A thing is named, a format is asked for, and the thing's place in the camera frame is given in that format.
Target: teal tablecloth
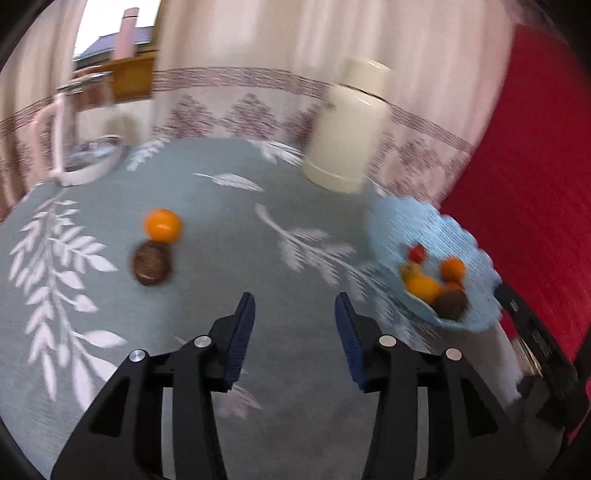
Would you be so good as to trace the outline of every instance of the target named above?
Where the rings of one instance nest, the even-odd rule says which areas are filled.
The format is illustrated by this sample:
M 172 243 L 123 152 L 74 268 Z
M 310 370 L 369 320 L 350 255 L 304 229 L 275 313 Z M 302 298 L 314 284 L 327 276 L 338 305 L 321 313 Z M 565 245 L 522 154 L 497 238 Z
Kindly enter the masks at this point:
M 177 349 L 232 313 L 243 291 L 257 303 L 245 371 L 215 398 L 231 479 L 361 477 L 377 397 L 348 373 L 333 318 L 342 290 L 413 348 L 462 350 L 504 406 L 518 397 L 499 326 L 422 330 L 387 299 L 364 229 L 372 185 L 328 192 L 297 163 L 271 144 L 154 141 L 94 183 L 38 186 L 0 226 L 0 415 L 45 476 L 130 351 Z M 129 263 L 153 208 L 175 211 L 185 228 L 174 274 L 146 288 Z

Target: light blue bowl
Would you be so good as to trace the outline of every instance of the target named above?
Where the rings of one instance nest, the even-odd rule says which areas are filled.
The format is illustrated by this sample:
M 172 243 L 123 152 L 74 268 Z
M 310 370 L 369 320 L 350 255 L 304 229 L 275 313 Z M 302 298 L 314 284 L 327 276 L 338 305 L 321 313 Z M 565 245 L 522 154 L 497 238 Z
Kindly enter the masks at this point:
M 368 220 L 368 234 L 390 295 L 421 320 L 449 330 L 470 332 L 482 332 L 500 320 L 501 305 L 494 292 L 501 277 L 491 258 L 478 248 L 476 239 L 453 218 L 440 215 L 428 203 L 392 195 L 375 203 Z M 469 307 L 461 321 L 439 318 L 429 305 L 404 288 L 400 266 L 407 263 L 408 250 L 416 243 L 427 250 L 422 267 L 430 277 L 440 279 L 439 264 L 451 255 L 466 264 L 463 283 Z

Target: wooden windowsill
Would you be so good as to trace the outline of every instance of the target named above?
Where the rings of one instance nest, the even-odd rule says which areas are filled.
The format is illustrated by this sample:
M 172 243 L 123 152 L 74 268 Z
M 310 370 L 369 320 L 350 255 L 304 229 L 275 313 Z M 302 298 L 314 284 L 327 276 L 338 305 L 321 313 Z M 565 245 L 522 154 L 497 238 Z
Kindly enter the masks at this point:
M 113 96 L 116 103 L 152 96 L 152 77 L 156 51 L 138 53 L 129 59 L 109 60 L 101 65 L 76 70 L 74 78 L 96 72 L 113 72 Z

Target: red cushion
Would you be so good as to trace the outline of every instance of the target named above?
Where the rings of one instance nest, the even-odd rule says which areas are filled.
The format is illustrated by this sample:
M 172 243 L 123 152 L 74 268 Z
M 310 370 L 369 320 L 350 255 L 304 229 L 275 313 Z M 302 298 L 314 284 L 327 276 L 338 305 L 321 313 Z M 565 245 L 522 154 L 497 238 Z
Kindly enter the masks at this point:
M 589 78 L 565 44 L 518 27 L 490 127 L 441 207 L 571 359 L 591 319 L 590 147 Z

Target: white thermos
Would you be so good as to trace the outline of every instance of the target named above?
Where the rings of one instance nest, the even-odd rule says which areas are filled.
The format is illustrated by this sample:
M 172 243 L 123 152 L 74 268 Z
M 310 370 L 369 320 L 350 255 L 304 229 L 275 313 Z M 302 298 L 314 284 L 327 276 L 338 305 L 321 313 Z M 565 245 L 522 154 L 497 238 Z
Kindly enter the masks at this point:
M 335 192 L 363 188 L 389 105 L 383 100 L 390 69 L 369 59 L 349 58 L 343 77 L 326 95 L 314 123 L 304 174 Z

